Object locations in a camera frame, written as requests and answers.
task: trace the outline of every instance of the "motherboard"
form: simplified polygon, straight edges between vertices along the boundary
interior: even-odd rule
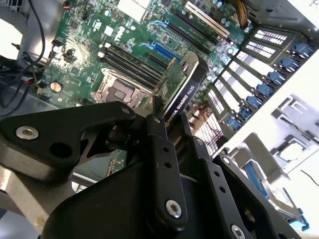
[[[209,67],[200,98],[252,28],[241,30],[235,8],[220,0],[75,0],[63,8],[38,90],[60,108],[113,100],[137,107],[187,51]]]

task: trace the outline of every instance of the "screw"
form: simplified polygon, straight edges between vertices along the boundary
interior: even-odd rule
[[[122,111],[126,114],[130,114],[131,112],[127,108],[122,108]]]
[[[16,136],[24,140],[33,140],[39,137],[39,131],[30,126],[19,127],[15,131]]]
[[[198,144],[200,144],[200,145],[203,145],[203,144],[204,144],[203,141],[201,141],[201,139],[199,139],[199,138],[196,139],[196,142],[197,142]]]
[[[245,239],[245,234],[244,232],[237,226],[237,225],[232,225],[231,226],[231,231],[236,237],[236,239]]]
[[[181,207],[174,200],[168,200],[165,204],[167,212],[174,218],[180,218],[181,216]]]
[[[160,120],[156,117],[153,118],[156,123],[160,123]]]
[[[228,158],[226,158],[226,157],[222,157],[222,159],[223,159],[223,161],[224,161],[225,163],[230,164],[230,161],[229,161],[229,159],[228,159]]]

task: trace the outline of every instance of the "blue pcie slot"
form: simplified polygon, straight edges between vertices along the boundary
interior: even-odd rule
[[[158,45],[157,43],[153,42],[152,47],[154,47],[154,50],[157,51],[159,54],[165,56],[169,60],[172,60],[173,58],[176,58],[178,62],[180,62],[180,58],[176,57],[174,54],[170,53],[169,51],[165,50],[163,47]]]
[[[169,51],[165,50],[162,46],[158,45],[157,43],[153,42],[150,44],[149,42],[142,42],[140,46],[146,46],[147,48],[151,50],[155,50],[159,54],[163,55],[164,57],[168,58],[169,60],[172,60],[173,58],[176,58],[178,62],[181,61],[181,59],[174,54],[170,53]]]

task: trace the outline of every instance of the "green circuit board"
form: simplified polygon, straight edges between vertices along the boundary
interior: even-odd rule
[[[203,84],[205,86],[212,80],[215,72],[220,72],[223,66],[230,61],[231,55],[238,51],[238,46],[247,35],[239,28],[235,9],[230,4],[218,8],[213,3],[214,1],[196,1],[196,5],[208,15],[218,12],[221,14],[219,18],[223,17],[230,21],[230,26],[225,27],[230,32],[226,40],[218,36],[206,23],[187,12],[183,0],[149,0],[139,22],[131,17],[133,13],[127,15],[119,10],[118,6],[121,1],[125,2],[125,0],[88,0],[64,12],[56,34],[56,41],[63,43],[64,51],[72,49],[76,60],[66,60],[68,58],[66,52],[63,54],[64,57],[59,57],[59,54],[54,55],[44,71],[42,82],[47,85],[58,82],[62,89],[57,92],[47,87],[39,91],[43,99],[60,108],[80,105],[83,99],[86,102],[95,103],[92,94],[97,91],[103,80],[104,75],[101,70],[103,68],[114,69],[107,61],[99,61],[98,55],[101,47],[106,44],[112,44],[117,49],[131,55],[133,63],[138,64],[138,60],[141,60],[161,73],[165,69],[152,61],[149,56],[152,55],[167,65],[170,59],[150,49],[148,47],[150,44],[154,42],[180,59],[187,51],[194,51],[206,60],[211,70]],[[217,43],[212,44],[211,41],[198,34],[193,27],[177,18],[177,11],[185,14],[196,26],[215,37]],[[191,36],[210,53],[203,53],[194,44],[163,25],[165,20]],[[205,88],[202,88],[199,94],[204,94],[204,91]]]

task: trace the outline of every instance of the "wire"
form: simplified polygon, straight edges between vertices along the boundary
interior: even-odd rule
[[[235,0],[234,7],[236,8],[240,28],[243,30],[248,27],[248,12],[246,4],[242,0]]]
[[[19,110],[27,96],[27,94],[29,93],[29,90],[30,90],[30,86],[27,86],[26,89],[24,90],[24,93],[19,101],[19,103],[8,113],[5,113],[4,115],[0,115],[0,117],[6,117],[6,116],[9,116],[9,115],[12,115],[14,112],[16,112],[17,110]]]
[[[85,3],[87,3],[88,1],[89,0],[84,0],[84,1],[82,1],[80,3],[78,3],[78,4],[75,4],[75,5],[69,5],[67,3],[68,1],[65,1],[62,8],[65,9],[65,10],[68,10],[68,9],[71,9],[71,8],[75,8],[75,7],[81,6],[81,5],[85,4]]]
[[[215,132],[216,130],[214,130],[208,123],[208,118],[206,118],[205,114],[201,111],[199,111],[200,114],[204,117],[205,123],[207,124],[207,126],[210,128],[211,131]]]
[[[11,99],[6,104],[4,104],[2,101],[0,101],[0,105],[1,105],[2,108],[7,109],[12,104],[14,99],[17,97],[22,85],[23,85],[23,82],[21,82],[18,85],[18,87],[17,87],[16,91],[14,92],[13,96],[11,97]]]
[[[306,174],[308,177],[310,177],[310,179],[319,187],[319,184],[312,178],[312,176],[310,176],[308,173],[306,173],[305,171],[301,170],[304,174]]]
[[[36,10],[35,10],[35,8],[34,8],[34,5],[33,5],[32,0],[27,0],[27,1],[28,1],[29,5],[30,5],[31,10],[32,10],[33,13],[34,13],[34,16],[35,16],[35,18],[36,18],[38,24],[39,24],[40,35],[41,35],[41,42],[42,42],[42,50],[41,50],[41,53],[40,53],[40,55],[38,56],[38,58],[37,58],[35,61],[33,61],[32,63],[30,63],[27,67],[25,67],[25,68],[15,77],[15,79],[12,81],[12,83],[10,83],[10,84],[8,85],[8,87],[13,86],[16,82],[18,82],[18,81],[21,79],[21,77],[22,77],[31,67],[33,67],[34,65],[36,65],[36,64],[42,59],[42,57],[43,57],[43,55],[44,55],[44,51],[45,51],[45,35],[44,35],[44,30],[43,30],[42,23],[41,23],[40,18],[39,18],[38,14],[37,14],[37,12],[36,12]],[[7,104],[4,104],[3,101],[2,101],[2,98],[1,98],[1,91],[2,91],[2,90],[3,90],[3,89],[0,90],[0,101],[1,101],[1,105],[4,105],[4,106],[7,106],[7,105],[8,105],[8,106],[9,106],[9,105],[14,101],[14,99],[15,99],[15,97],[16,97],[17,94],[15,93],[15,94],[12,96],[12,98],[8,101],[8,103],[7,103]],[[20,99],[19,103],[16,105],[16,107],[15,107],[13,110],[11,110],[10,112],[8,112],[8,113],[6,113],[6,114],[4,114],[4,115],[1,115],[0,117],[9,116],[9,115],[11,115],[12,113],[14,113],[15,111],[17,111],[17,110],[21,107],[22,103],[24,102],[24,100],[25,100],[26,95],[28,94],[28,92],[29,92],[29,86],[27,86],[27,88],[25,89],[25,91],[24,91],[24,93],[23,93],[23,96],[21,97],[21,99]]]

